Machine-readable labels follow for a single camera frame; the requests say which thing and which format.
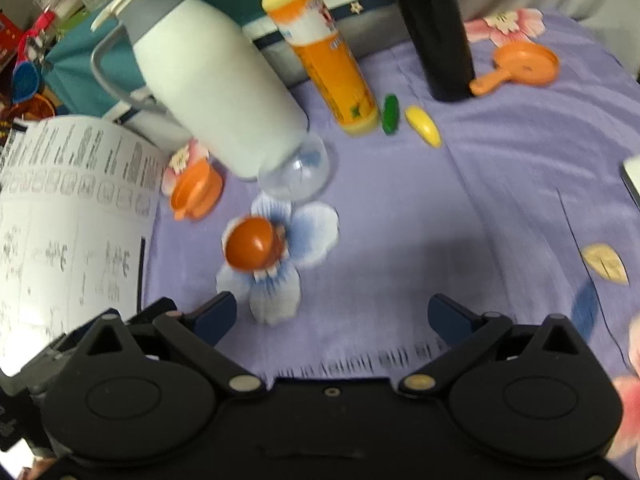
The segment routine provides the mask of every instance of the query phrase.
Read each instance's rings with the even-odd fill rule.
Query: orange and yellow bottle
[[[378,106],[323,0],[262,0],[342,129],[352,136],[378,124]]]

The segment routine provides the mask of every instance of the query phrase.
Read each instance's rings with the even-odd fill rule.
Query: purple tablecloth
[[[577,23],[546,14],[545,25],[536,41],[562,62],[548,88],[508,84],[443,104],[430,97],[411,44],[361,61],[379,102],[392,92],[402,108],[428,111],[440,150],[405,122],[395,137],[379,130],[351,139],[309,82],[296,88],[337,165],[319,200],[338,211],[340,241],[320,266],[300,270],[295,319],[272,328],[240,306],[218,348],[269,378],[397,379],[441,351],[426,319],[436,292],[526,323],[570,315],[594,285],[601,308],[590,345],[610,375],[628,374],[627,328],[640,308],[640,212],[619,167],[640,153],[640,86]],[[478,74],[491,69],[494,48],[472,45]],[[168,296],[188,311],[212,297],[222,230],[257,194],[255,184],[229,178],[217,209],[198,223],[173,221],[162,202],[146,302]],[[584,265],[580,248],[596,242],[617,251],[629,285]]]

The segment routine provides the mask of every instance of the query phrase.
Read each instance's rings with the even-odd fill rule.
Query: orange lid
[[[176,220],[203,218],[222,192],[222,177],[206,158],[202,158],[178,176],[169,201]]]

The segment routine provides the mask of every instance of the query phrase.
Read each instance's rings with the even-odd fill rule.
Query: white star decoration
[[[364,10],[364,7],[360,4],[360,2],[351,2],[352,14],[360,14],[363,10]]]

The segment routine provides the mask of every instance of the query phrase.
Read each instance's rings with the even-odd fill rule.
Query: black bottle
[[[438,101],[471,97],[474,66],[456,0],[397,1],[431,95]]]

